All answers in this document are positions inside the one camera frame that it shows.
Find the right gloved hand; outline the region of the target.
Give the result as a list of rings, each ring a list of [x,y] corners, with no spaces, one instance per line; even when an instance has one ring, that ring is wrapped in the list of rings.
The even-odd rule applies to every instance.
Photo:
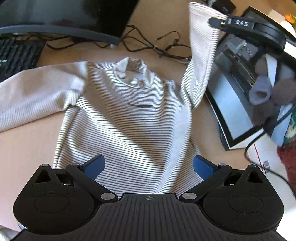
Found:
[[[263,125],[273,116],[273,107],[295,104],[295,78],[285,78],[272,85],[268,76],[266,55],[255,64],[258,77],[249,91],[249,102],[254,106],[251,122],[255,126]]]

